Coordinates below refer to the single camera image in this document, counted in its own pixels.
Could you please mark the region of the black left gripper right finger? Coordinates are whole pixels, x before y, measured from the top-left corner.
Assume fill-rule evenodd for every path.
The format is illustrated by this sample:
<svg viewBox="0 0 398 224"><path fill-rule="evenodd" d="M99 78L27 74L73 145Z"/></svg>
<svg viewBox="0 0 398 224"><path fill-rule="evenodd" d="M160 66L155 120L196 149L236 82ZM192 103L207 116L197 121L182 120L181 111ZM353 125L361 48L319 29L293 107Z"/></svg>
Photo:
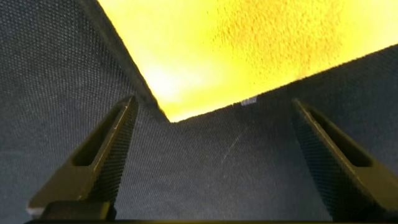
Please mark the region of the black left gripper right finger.
<svg viewBox="0 0 398 224"><path fill-rule="evenodd" d="M295 135L333 221L397 221L397 176L324 114L293 103Z"/></svg>

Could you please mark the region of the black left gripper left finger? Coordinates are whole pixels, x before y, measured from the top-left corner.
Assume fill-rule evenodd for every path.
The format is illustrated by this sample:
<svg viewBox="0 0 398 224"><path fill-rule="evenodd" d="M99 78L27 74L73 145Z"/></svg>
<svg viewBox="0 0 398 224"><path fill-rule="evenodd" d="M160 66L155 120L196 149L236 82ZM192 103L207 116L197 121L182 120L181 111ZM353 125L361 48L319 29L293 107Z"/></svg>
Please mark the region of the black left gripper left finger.
<svg viewBox="0 0 398 224"><path fill-rule="evenodd" d="M133 96L117 102L26 206L43 217L55 204L99 203L112 206L131 147L139 105Z"/></svg>

